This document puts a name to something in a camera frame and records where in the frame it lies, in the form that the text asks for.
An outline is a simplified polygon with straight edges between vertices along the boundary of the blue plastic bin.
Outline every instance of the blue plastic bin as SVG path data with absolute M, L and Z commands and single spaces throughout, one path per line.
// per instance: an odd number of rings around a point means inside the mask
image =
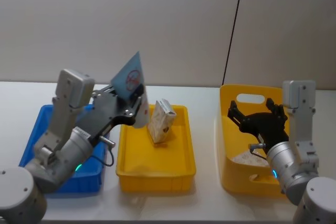
M 47 130 L 52 115 L 52 105 L 44 105 L 35 122 L 35 126 L 28 140 L 26 149 L 23 153 L 19 166 L 24 167 L 34 157 L 34 144 L 41 135 Z M 92 109 L 92 105 L 85 107 L 86 111 Z M 99 143 L 93 150 L 93 155 L 105 159 L 107 147 Z M 89 158 L 75 174 L 64 183 L 55 193 L 94 193 L 98 192 L 102 182 L 103 165 L 94 158 Z

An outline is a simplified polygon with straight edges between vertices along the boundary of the basket handle hole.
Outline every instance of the basket handle hole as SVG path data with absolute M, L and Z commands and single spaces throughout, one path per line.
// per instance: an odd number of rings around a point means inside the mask
M 258 174 L 252 174 L 248 179 L 250 180 L 250 181 L 255 181 L 256 179 L 258 179 L 258 177 L 259 177 L 259 175 Z
M 265 101 L 265 97 L 261 94 L 239 94 L 237 95 L 237 101 L 243 103 L 257 103 L 262 104 Z

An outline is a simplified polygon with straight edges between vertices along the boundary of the white wall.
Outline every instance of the white wall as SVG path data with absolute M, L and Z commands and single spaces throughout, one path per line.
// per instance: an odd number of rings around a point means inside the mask
M 336 0 L 240 0 L 225 83 L 336 89 Z
M 148 84 L 219 86 L 237 0 L 0 0 L 0 80 L 106 83 L 138 50 Z

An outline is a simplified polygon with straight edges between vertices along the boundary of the yellow plastic basket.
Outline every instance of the yellow plastic basket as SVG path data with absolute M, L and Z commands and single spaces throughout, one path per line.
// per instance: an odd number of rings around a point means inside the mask
M 264 96 L 261 104 L 237 101 L 239 94 L 256 94 Z M 248 150 L 248 144 L 258 143 L 251 134 L 242 133 L 238 126 L 227 117 L 232 100 L 236 101 L 244 115 L 256 112 L 269 112 L 266 99 L 272 98 L 274 103 L 282 104 L 280 88 L 224 85 L 220 89 L 220 108 L 217 118 L 217 157 L 221 184 L 232 193 L 256 196 L 284 197 L 280 192 L 278 181 L 269 167 L 239 164 L 233 161 L 237 155 Z M 289 122 L 285 123 L 285 131 L 289 134 Z
M 196 173 L 187 108 L 173 105 L 177 116 L 167 140 L 153 144 L 147 127 L 121 126 L 116 174 L 124 192 L 182 192 Z

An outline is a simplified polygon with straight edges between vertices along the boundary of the white robotic arm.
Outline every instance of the white robotic arm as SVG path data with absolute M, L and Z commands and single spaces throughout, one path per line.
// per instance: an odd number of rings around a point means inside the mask
M 295 197 L 296 202 L 300 199 L 294 224 L 336 223 L 336 181 L 318 177 L 319 158 L 312 142 L 315 88 L 313 81 L 283 83 L 283 105 L 290 117 L 292 155 L 284 156 L 276 150 L 270 150 L 267 155 L 270 166 L 279 171 L 279 181 L 286 195 Z
M 118 97 L 113 86 L 93 91 L 94 80 L 72 70 L 62 70 L 56 87 L 53 115 L 47 131 L 34 146 L 35 157 L 25 166 L 0 170 L 0 216 L 10 224 L 35 224 L 42 220 L 44 194 L 57 190 L 86 161 L 93 148 L 104 142 L 118 124 L 133 125 L 145 94 L 140 84 L 129 100 Z M 93 97 L 93 108 L 76 121 Z
M 254 135 L 267 155 L 269 166 L 277 173 L 281 192 L 298 206 L 294 224 L 336 223 L 336 181 L 319 177 L 319 158 L 312 142 L 312 117 L 315 114 L 313 81 L 285 81 L 282 86 L 283 105 L 271 98 L 266 106 L 271 113 L 243 115 L 232 101 L 228 117 L 240 131 Z M 286 134 L 287 108 L 290 116 L 290 135 Z

